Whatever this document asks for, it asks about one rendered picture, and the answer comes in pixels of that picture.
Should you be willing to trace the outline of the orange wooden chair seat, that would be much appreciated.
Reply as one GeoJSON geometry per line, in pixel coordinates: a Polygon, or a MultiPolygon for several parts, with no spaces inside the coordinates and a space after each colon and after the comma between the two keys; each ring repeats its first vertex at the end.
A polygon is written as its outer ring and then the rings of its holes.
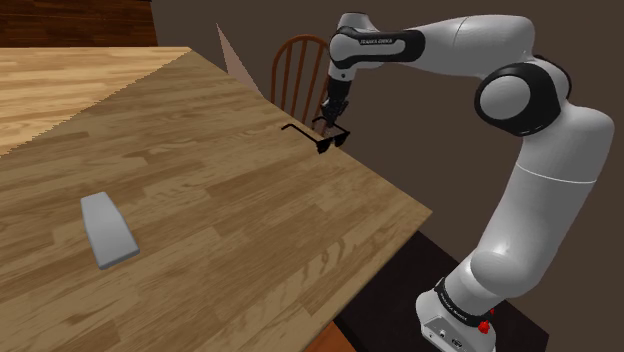
{"type": "Polygon", "coordinates": [[[330,322],[303,352],[356,352],[334,322],[330,322]]]}

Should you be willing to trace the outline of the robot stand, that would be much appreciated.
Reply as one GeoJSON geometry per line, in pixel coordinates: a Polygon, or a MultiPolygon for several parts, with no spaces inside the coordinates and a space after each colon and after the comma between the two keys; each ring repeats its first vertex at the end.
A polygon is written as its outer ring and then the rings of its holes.
{"type": "MultiPolygon", "coordinates": [[[[357,352],[441,352],[421,334],[417,296],[458,265],[416,232],[334,319],[357,352]]],[[[497,352],[546,352],[549,334],[510,303],[494,308],[497,352]]]]}

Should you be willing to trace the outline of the black eyeglasses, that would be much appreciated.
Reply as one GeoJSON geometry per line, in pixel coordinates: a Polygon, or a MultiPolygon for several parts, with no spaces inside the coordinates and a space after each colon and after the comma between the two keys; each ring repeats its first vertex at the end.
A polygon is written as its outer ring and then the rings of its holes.
{"type": "Polygon", "coordinates": [[[324,152],[326,152],[329,147],[331,145],[334,145],[335,147],[340,147],[344,144],[344,142],[347,140],[347,138],[350,136],[351,132],[344,129],[343,127],[339,126],[338,124],[334,124],[334,127],[338,128],[340,130],[340,133],[334,136],[330,136],[321,140],[317,140],[315,138],[313,138],[311,135],[309,135],[308,133],[306,133],[305,131],[301,130],[299,127],[297,127],[296,125],[289,123],[286,124],[284,126],[281,127],[282,130],[286,130],[288,128],[292,128],[296,131],[298,131],[299,133],[301,133],[303,136],[305,136],[307,139],[311,140],[315,146],[316,146],[316,150],[319,154],[322,154],[324,152]]]}

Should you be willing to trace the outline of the dark wooden cabinet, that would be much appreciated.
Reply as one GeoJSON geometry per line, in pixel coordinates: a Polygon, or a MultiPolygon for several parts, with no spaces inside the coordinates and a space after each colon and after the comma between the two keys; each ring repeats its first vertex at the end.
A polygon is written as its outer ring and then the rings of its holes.
{"type": "Polygon", "coordinates": [[[0,0],[0,47],[149,47],[151,0],[0,0]]]}

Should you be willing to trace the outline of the grey flat rectangular block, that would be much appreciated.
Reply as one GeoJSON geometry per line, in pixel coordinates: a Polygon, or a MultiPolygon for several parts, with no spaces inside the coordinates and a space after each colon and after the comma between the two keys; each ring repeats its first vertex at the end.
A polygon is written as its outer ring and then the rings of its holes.
{"type": "Polygon", "coordinates": [[[100,270],[140,253],[122,213],[106,192],[83,197],[80,205],[85,232],[100,270]]]}

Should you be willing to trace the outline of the brown wooden spindle chair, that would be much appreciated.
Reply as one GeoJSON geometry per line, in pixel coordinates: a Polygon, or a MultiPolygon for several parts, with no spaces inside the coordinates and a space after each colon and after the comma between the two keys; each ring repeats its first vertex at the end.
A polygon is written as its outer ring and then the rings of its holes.
{"type": "Polygon", "coordinates": [[[326,97],[328,44],[311,34],[294,36],[281,45],[271,68],[269,101],[291,117],[308,124],[320,113],[326,97]]]}

